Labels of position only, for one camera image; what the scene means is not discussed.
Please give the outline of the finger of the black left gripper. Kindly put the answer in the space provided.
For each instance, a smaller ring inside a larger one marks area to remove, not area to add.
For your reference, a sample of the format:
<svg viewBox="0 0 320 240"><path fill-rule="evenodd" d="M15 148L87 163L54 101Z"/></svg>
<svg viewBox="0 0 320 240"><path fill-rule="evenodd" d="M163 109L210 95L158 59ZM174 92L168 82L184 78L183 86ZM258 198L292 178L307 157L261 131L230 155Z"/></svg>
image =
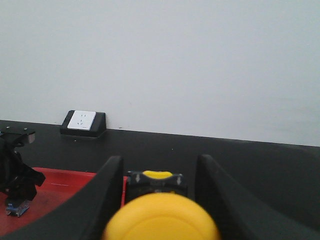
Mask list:
<svg viewBox="0 0 320 240"><path fill-rule="evenodd" d="M73 197L3 240L99 240L120 209L123 158L111 156L95 177Z"/></svg>
<svg viewBox="0 0 320 240"><path fill-rule="evenodd" d="M319 231L285 216L244 188L208 154L197 157L195 201L224 240L318 240Z"/></svg>

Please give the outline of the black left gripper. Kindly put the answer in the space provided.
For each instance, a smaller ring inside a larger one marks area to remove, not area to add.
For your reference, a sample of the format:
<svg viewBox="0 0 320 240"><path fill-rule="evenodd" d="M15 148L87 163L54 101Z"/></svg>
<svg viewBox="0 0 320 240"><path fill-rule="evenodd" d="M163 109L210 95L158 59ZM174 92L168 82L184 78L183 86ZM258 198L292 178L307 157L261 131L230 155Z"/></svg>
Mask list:
<svg viewBox="0 0 320 240"><path fill-rule="evenodd" d="M20 185L31 183L28 169L4 139L0 139L0 191L8 193Z"/></svg>

